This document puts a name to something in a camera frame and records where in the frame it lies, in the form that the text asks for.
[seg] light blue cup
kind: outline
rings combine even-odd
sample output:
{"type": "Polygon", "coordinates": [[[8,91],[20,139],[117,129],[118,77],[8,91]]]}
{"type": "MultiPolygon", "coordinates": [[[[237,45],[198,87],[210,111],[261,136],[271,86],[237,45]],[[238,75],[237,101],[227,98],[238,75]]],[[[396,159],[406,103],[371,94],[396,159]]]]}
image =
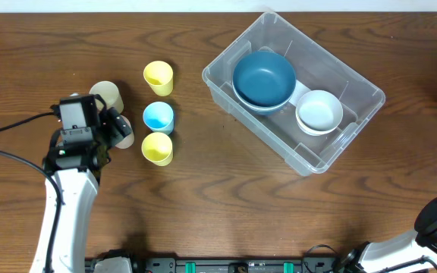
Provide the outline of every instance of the light blue cup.
{"type": "Polygon", "coordinates": [[[144,124],[153,132],[170,134],[174,128],[174,112],[168,103],[153,102],[144,109],[144,124]]]}

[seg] blue object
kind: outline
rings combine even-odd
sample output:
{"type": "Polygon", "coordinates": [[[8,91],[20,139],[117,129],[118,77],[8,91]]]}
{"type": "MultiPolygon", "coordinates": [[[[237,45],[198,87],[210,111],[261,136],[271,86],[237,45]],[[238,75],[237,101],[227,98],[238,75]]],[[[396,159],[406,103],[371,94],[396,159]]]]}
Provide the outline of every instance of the blue object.
{"type": "Polygon", "coordinates": [[[279,110],[293,95],[296,73],[285,57],[273,52],[254,52],[234,69],[235,95],[258,114],[279,110]]]}
{"type": "Polygon", "coordinates": [[[168,103],[153,102],[144,109],[144,124],[153,132],[170,134],[174,129],[174,112],[168,103]]]}

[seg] wood grain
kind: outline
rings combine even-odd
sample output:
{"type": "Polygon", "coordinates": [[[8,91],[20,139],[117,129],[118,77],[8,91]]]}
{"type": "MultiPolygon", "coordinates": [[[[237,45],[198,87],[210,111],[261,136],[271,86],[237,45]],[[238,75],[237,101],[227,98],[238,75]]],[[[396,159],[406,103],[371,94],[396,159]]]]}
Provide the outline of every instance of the wood grain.
{"type": "MultiPolygon", "coordinates": [[[[202,69],[259,14],[0,14],[0,127],[112,80],[136,144],[113,150],[93,207],[88,256],[301,256],[413,228],[437,196],[437,14],[296,13],[286,20],[384,90],[381,111],[325,173],[300,177],[213,101],[202,69]],[[142,78],[169,62],[159,98],[142,78]],[[142,112],[170,102],[174,161],[147,162],[142,112]]],[[[41,162],[53,118],[0,133],[0,149],[41,162]]],[[[28,271],[45,205],[43,178],[0,158],[0,272],[28,271]]]]}

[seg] gray storage box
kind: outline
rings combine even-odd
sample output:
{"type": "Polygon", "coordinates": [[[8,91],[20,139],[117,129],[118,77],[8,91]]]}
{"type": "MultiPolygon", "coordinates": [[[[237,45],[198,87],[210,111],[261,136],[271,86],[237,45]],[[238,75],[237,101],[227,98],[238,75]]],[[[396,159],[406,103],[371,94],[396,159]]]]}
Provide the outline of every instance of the gray storage box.
{"type": "Polygon", "coordinates": [[[385,94],[276,13],[265,13],[203,70],[215,103],[241,121],[303,176],[321,174],[385,102],[385,94]],[[293,98],[270,116],[254,114],[232,89],[232,73],[244,56],[268,50],[286,57],[297,75],[293,98]],[[326,90],[340,99],[343,119],[322,136],[304,133],[296,121],[296,102],[308,90],[326,90]]]}

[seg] white cup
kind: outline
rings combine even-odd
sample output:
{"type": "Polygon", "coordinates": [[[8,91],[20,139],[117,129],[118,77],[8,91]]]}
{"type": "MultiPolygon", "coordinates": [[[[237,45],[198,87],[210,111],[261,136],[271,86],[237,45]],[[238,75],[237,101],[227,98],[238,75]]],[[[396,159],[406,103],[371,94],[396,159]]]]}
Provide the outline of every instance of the white cup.
{"type": "Polygon", "coordinates": [[[342,118],[343,107],[337,97],[329,92],[309,91],[297,102],[297,123],[303,132],[311,136],[332,132],[342,118]]]}
{"type": "MultiPolygon", "coordinates": [[[[107,109],[114,107],[119,114],[122,113],[122,110],[124,110],[124,103],[122,102],[121,94],[119,93],[118,87],[111,83],[110,81],[102,81],[94,84],[92,88],[90,89],[90,94],[93,95],[100,95],[102,99],[104,99],[104,102],[107,106],[107,109]]],[[[104,105],[97,101],[97,108],[99,110],[102,110],[104,105]]]]}
{"type": "Polygon", "coordinates": [[[134,143],[134,133],[133,133],[133,128],[130,125],[129,120],[125,116],[123,116],[123,115],[122,115],[122,118],[124,119],[124,121],[126,121],[127,125],[130,128],[130,135],[126,136],[123,140],[121,140],[121,142],[119,142],[115,146],[118,147],[119,149],[126,149],[126,148],[129,148],[131,145],[133,145],[133,143],[134,143]]]}

